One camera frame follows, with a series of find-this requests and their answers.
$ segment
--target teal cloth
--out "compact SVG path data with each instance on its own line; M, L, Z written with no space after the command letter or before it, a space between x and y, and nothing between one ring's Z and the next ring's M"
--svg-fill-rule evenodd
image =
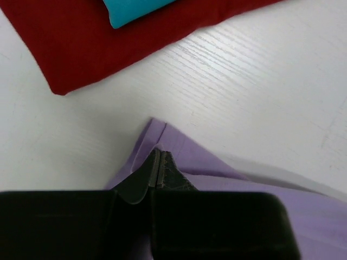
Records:
M103 0L115 29L175 0Z

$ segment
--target white table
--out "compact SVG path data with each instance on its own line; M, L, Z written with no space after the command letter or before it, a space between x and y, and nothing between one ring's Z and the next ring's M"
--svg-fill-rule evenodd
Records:
M346 10L249 12L65 97L0 12L0 190L100 189L155 116L237 169L347 200Z

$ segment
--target purple cloth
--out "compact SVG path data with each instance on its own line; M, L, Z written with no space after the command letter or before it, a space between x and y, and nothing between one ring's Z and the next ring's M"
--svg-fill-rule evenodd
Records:
M177 129L156 119L147 124L128 161L107 188L134 172L154 147L170 151L177 167L199 190L276 195L287 208L303 260L347 260L346 203L316 193L251 182ZM152 259L148 237L134 246L131 259Z

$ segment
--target wood grain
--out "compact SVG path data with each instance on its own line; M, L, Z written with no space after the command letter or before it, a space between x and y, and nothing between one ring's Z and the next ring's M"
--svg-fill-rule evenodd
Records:
M273 177L347 194L346 10L292 0L252 11L66 97L0 14L0 189L102 188L155 116L240 170L283 168L294 174Z

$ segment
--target black object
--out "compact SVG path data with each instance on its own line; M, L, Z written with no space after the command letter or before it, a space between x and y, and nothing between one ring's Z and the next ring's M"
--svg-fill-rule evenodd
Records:
M300 259L275 196L198 191L157 149L109 191L0 193L0 259L128 259L146 235L156 260Z

